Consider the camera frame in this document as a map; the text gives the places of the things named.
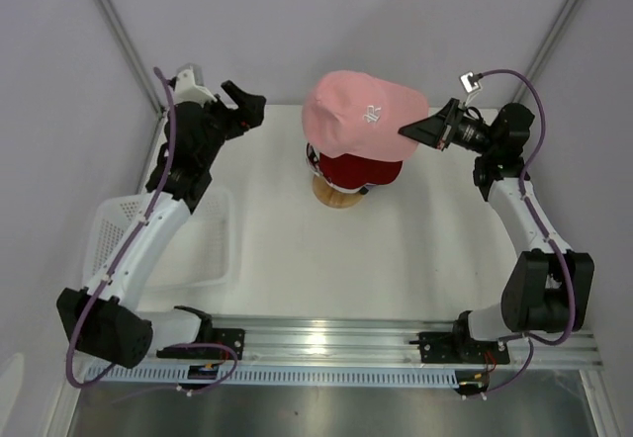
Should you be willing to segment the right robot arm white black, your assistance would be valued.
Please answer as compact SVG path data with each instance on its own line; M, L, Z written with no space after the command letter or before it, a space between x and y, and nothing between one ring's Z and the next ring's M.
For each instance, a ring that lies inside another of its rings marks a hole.
M576 252L555 230L539 205L527 173L523 147L533 113L509 103L487 124L475 108L450 100L436 114L400 128L400 135L437 150L452 144L473 151L473 182L501 220L516 263L497 304L466 310L453 322L442 351L434 352L419 333L425 363L480 363L515 339L558 346L582 328L594 262Z

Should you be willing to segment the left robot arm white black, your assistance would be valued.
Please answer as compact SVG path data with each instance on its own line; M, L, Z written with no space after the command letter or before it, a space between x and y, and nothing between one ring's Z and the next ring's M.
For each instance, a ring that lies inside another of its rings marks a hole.
M177 306L153 318L136 308L167 245L192 216L211 185L211 167L231 139L262 125L266 99L231 81L227 106L197 82L182 77L163 84L168 108L166 140L145 185L140 210L96 273L79 290L65 288L56 308L68 339L65 368L81 352L131 369L147 354L179 347L192 358L214 346L209 319Z

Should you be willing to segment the pink baseball cap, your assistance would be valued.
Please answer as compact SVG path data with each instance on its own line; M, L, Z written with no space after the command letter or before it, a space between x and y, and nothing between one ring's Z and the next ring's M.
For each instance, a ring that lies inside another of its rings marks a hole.
M302 108L309 144L330 158L351 154L398 162L411 157L417 143L400 128L428 117L426 97L411 88L367 73L332 71L310 91Z

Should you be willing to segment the red LA baseball cap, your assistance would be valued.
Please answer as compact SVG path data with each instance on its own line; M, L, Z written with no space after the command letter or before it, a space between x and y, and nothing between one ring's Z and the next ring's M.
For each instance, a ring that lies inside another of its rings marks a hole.
M403 168L402 161L386 162L351 154L331 158L309 143L306 146L306 159L315 175L345 188L389 185L398 178Z

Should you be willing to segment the white baseball cap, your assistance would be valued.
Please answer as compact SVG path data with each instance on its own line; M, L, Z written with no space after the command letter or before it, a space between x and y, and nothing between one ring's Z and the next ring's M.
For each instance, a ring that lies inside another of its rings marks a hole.
M345 187L341 187L338 185L335 185L331 182L329 182L325 177L323 176L315 176L314 179L318 182L320 182L321 184L323 184L325 187L330 188L338 193L341 193L343 195L366 195L370 190L370 186L369 185L364 185L358 188L345 188Z

